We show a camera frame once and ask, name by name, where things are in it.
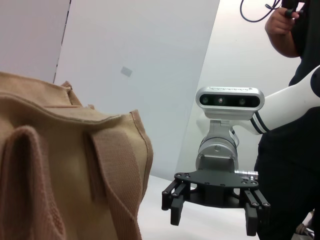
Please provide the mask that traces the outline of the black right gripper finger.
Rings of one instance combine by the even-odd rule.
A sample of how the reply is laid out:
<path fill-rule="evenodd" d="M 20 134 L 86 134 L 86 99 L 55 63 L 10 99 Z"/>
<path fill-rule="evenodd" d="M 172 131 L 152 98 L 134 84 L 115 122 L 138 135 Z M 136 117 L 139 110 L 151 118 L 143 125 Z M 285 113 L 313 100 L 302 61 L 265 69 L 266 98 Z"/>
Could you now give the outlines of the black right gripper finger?
<path fill-rule="evenodd" d="M 270 223 L 271 204 L 259 189 L 248 189 L 243 193 L 245 204 L 245 227 L 247 236 L 255 236 L 259 227 Z"/>
<path fill-rule="evenodd" d="M 170 224 L 179 225 L 184 202 L 190 197 L 189 182 L 174 180 L 161 193 L 161 209 L 170 210 Z"/>

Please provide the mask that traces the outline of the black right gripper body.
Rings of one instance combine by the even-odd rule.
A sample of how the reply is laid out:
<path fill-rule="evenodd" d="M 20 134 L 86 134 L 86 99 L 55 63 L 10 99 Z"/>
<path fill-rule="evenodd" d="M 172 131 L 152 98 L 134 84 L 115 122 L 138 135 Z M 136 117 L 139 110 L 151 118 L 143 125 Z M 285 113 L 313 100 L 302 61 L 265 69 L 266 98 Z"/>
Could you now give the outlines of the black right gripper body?
<path fill-rule="evenodd" d="M 202 141 L 196 170 L 178 172 L 177 181 L 190 183 L 186 202 L 217 208 L 242 208 L 244 191 L 258 189 L 258 174 L 239 170 L 237 148 L 221 137 Z"/>

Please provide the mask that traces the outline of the khaki canvas food bag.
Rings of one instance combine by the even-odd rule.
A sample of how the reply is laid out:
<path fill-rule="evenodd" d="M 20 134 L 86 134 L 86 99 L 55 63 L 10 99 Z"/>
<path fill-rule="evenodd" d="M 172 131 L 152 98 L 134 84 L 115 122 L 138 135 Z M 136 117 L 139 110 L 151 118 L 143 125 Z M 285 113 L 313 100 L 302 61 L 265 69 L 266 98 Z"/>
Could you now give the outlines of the khaki canvas food bag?
<path fill-rule="evenodd" d="M 0 240 L 142 240 L 153 148 L 137 110 L 0 72 Z"/>

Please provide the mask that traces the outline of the bare person forearm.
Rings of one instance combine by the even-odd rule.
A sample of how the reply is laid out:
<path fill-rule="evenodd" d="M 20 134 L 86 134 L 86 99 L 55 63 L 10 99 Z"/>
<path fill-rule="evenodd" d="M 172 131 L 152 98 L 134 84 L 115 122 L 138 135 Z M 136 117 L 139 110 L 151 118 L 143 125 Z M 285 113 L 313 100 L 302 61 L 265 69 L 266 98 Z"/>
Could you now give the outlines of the bare person forearm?
<path fill-rule="evenodd" d="M 288 58 L 297 58 L 300 55 L 297 52 L 291 30 L 299 14 L 293 12 L 292 18 L 287 18 L 286 10 L 282 7 L 276 9 L 265 24 L 265 31 L 271 45 L 278 53 Z"/>

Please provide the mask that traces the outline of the person hand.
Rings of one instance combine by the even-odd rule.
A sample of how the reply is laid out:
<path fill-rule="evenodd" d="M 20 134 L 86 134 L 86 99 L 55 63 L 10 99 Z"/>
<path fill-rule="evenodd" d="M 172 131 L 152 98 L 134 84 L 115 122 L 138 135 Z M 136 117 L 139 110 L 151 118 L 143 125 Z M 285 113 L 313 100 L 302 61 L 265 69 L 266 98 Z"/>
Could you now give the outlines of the person hand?
<path fill-rule="evenodd" d="M 293 24 L 300 15 L 298 12 L 280 7 L 274 12 L 274 18 L 281 23 Z"/>

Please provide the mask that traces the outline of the person in black clothes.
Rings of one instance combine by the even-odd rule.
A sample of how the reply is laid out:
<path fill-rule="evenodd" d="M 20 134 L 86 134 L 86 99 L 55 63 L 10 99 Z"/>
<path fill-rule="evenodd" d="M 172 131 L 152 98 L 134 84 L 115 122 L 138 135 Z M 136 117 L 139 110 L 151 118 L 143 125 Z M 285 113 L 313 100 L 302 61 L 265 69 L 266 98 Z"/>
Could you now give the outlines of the person in black clothes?
<path fill-rule="evenodd" d="M 298 13 L 291 34 L 301 62 L 290 85 L 320 66 L 320 0 L 306 0 Z M 257 230 L 259 240 L 291 240 L 308 213 L 314 240 L 320 240 L 320 107 L 265 133 L 254 169 L 271 205 L 269 225 Z"/>

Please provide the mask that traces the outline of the white backdrop board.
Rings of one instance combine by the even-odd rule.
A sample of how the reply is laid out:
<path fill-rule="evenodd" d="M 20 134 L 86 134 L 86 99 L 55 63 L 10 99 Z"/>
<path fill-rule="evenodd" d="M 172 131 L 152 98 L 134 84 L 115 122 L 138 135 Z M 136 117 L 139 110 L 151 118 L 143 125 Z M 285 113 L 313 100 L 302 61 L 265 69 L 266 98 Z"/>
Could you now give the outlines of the white backdrop board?
<path fill-rule="evenodd" d="M 71 0 L 55 83 L 70 82 L 82 104 L 103 113 L 138 110 L 153 146 L 153 176 L 175 173 L 218 6 Z"/>

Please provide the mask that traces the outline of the black handheld controller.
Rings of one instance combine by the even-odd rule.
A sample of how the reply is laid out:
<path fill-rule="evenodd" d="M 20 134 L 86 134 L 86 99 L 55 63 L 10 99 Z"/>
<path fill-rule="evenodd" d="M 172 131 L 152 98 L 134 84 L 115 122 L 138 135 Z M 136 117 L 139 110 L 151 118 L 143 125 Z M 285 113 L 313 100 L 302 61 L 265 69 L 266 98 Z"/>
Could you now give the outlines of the black handheld controller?
<path fill-rule="evenodd" d="M 281 7 L 286 9 L 284 16 L 292 18 L 292 14 L 296 12 L 299 3 L 305 2 L 306 0 L 282 0 Z"/>

